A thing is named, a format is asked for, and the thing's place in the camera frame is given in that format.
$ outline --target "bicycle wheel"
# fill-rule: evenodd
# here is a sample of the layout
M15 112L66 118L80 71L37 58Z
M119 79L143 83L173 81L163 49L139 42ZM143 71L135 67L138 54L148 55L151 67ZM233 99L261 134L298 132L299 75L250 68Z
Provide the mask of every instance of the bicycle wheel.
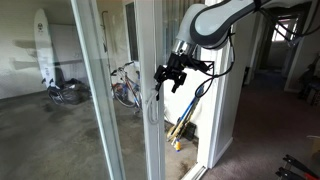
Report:
M116 84L113 86L114 97L124 106L132 108L135 107L136 104L131 98L134 98L133 93L125 87L123 84Z

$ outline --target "hallway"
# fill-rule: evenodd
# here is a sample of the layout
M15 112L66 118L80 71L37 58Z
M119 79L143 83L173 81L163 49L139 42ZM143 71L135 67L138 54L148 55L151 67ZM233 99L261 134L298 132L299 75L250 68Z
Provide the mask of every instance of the hallway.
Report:
M320 108L284 92L276 73L257 74L242 88L233 143L204 180L269 180L290 154L306 165L312 141L320 134Z

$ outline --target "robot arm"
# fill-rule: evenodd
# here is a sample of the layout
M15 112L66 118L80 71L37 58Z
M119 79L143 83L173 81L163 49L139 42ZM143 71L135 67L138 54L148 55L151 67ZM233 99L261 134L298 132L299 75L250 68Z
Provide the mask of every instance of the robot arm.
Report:
M196 46L206 49L220 49L228 39L229 29L242 17L259 10L260 7L291 7L309 0L224 0L213 6L194 4L187 10L176 36L176 42L167 63L167 67L159 66L154 78L159 90L161 84L171 79L175 82L172 88L183 85L185 67L201 72L210 68L204 62L192 58Z

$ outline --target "glass door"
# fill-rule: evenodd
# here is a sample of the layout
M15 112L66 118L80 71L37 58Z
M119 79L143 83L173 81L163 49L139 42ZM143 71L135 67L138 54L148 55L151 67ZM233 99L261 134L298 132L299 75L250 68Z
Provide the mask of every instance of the glass door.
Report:
M161 1L71 2L110 178L164 179L163 101L153 90ZM136 45L128 20L136 21Z

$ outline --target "surfboard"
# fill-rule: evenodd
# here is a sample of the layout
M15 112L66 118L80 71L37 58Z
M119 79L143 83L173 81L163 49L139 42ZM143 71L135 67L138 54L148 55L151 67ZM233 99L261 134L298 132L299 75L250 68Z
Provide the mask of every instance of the surfboard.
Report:
M38 63L42 75L42 83L46 87L56 87L54 54L49 32L49 24L43 9L38 9L34 18L34 38L37 49Z

